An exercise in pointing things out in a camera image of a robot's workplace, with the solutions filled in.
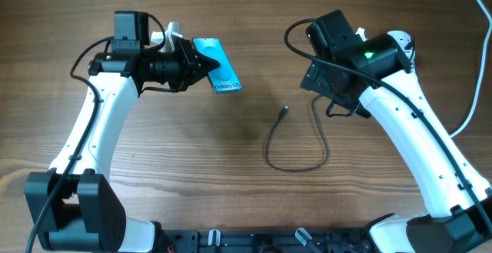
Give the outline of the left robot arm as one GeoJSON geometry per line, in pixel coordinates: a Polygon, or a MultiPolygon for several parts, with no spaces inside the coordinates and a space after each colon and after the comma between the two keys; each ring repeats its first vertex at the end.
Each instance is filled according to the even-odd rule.
{"type": "Polygon", "coordinates": [[[142,48],[137,40],[107,37],[91,61],[88,90],[64,148],[45,172],[24,187],[34,222],[26,246],[46,251],[172,252],[174,243],[156,221],[130,218],[109,184],[111,161],[130,111],[141,93],[183,92],[219,67],[217,59],[177,38],[175,48],[142,48]]]}

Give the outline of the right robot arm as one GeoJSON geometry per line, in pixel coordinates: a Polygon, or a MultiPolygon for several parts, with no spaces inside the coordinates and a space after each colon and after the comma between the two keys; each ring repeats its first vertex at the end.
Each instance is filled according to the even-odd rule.
{"type": "Polygon", "coordinates": [[[420,189],[424,212],[385,215],[365,231],[364,249],[466,252],[491,239],[491,186],[467,161],[434,114],[414,69],[414,43],[391,31],[365,38],[341,11],[310,20],[315,56],[301,86],[345,115],[374,118],[420,189]]]}

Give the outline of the blue Galaxy smartphone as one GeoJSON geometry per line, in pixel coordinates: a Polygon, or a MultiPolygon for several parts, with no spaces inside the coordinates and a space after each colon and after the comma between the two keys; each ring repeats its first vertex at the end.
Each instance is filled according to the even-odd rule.
{"type": "Polygon", "coordinates": [[[218,38],[193,38],[201,54],[219,62],[219,67],[208,73],[208,80],[217,94],[239,92],[242,85],[218,38]]]}

